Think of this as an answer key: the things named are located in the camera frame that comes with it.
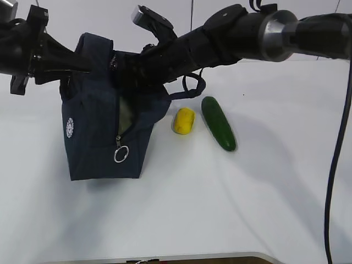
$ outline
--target green cucumber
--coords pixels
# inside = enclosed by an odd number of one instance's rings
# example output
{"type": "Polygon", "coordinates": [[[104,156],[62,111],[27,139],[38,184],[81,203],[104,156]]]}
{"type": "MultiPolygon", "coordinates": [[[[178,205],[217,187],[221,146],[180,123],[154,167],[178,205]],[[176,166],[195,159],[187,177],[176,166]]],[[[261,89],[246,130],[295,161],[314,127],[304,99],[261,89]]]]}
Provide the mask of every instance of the green cucumber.
{"type": "Polygon", "coordinates": [[[203,99],[202,113],[219,145],[226,151],[234,151],[236,149],[235,136],[224,112],[214,97],[207,96],[203,99]]]}

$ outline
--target bag strap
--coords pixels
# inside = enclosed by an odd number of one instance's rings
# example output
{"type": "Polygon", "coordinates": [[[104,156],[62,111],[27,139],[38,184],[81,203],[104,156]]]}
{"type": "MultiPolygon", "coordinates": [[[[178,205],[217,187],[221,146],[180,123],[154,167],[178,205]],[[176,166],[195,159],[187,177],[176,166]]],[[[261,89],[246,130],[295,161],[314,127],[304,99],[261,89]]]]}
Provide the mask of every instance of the bag strap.
{"type": "Polygon", "coordinates": [[[183,76],[182,86],[185,90],[184,92],[176,92],[166,96],[167,101],[186,99],[186,98],[194,98],[200,96],[206,87],[205,80],[202,78],[203,69],[199,72],[199,74],[189,73],[183,76]],[[196,89],[188,90],[186,77],[190,77],[196,79],[198,81],[196,89]]]}
{"type": "Polygon", "coordinates": [[[270,14],[277,11],[277,4],[262,5],[262,0],[256,0],[256,4],[258,9],[254,7],[254,0],[249,0],[249,5],[255,12],[270,14]]]}

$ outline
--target navy blue bag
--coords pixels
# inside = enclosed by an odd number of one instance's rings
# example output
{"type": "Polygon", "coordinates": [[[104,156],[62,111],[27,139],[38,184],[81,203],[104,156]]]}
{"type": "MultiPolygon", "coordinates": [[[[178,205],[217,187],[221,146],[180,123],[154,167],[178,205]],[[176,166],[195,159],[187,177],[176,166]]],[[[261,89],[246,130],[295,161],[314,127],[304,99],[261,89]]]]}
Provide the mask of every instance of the navy blue bag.
{"type": "Polygon", "coordinates": [[[123,54],[113,50],[113,41],[85,33],[75,52],[90,58],[92,72],[75,73],[60,84],[71,180],[138,178],[154,124],[171,100],[200,95],[205,82],[172,95],[163,85],[152,93],[129,91],[111,80],[110,62],[123,54]],[[133,121],[119,135],[121,96],[133,110],[133,121]]]}

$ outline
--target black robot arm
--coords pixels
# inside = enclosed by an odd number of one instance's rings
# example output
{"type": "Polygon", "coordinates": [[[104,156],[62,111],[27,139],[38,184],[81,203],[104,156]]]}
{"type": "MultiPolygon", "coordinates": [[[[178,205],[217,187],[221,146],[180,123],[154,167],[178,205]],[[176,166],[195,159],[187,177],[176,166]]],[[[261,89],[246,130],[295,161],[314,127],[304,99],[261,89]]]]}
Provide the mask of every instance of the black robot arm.
{"type": "Polygon", "coordinates": [[[115,80],[126,87],[148,87],[205,67],[231,65],[244,58],[281,62],[293,53],[350,58],[351,36],[340,16],[318,15],[298,21],[290,11],[275,6],[248,13],[235,4],[179,38],[170,22],[139,6],[134,23],[163,41],[147,45],[140,54],[126,53],[124,65],[113,67],[115,80]]]}
{"type": "MultiPolygon", "coordinates": [[[[10,9],[8,5],[5,7],[0,1],[0,10],[10,9]]],[[[90,71],[89,60],[45,33],[47,24],[48,10],[34,5],[26,20],[3,19],[0,22],[0,73],[13,76],[11,94],[24,95],[30,77],[35,78],[36,84],[44,84],[72,72],[90,71]]]]}
{"type": "MultiPolygon", "coordinates": [[[[0,11],[12,18],[0,19],[0,73],[13,76],[12,94],[24,95],[30,77],[36,84],[43,84],[72,72],[90,71],[86,58],[45,32],[47,9],[32,5],[26,20],[13,19],[10,2],[16,3],[0,0],[0,11]]],[[[145,46],[141,53],[125,53],[124,63],[119,65],[112,59],[112,76],[118,85],[147,89],[198,69],[231,65],[243,58],[281,62],[293,53],[350,58],[349,29],[336,14],[298,21],[290,11],[277,10],[275,4],[255,11],[248,13],[235,4],[211,16],[203,26],[177,37],[166,18],[138,6],[133,22],[151,31],[159,43],[145,46]]]]}

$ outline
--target yellow object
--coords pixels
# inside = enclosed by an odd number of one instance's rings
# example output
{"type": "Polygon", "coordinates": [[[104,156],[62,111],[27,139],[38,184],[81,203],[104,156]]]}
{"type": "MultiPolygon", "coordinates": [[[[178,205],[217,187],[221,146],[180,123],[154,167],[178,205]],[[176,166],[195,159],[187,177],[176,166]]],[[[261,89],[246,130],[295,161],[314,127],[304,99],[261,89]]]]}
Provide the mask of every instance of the yellow object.
{"type": "Polygon", "coordinates": [[[196,113],[190,108],[181,108],[175,117],[174,131],[181,135],[191,132],[196,113]]]}

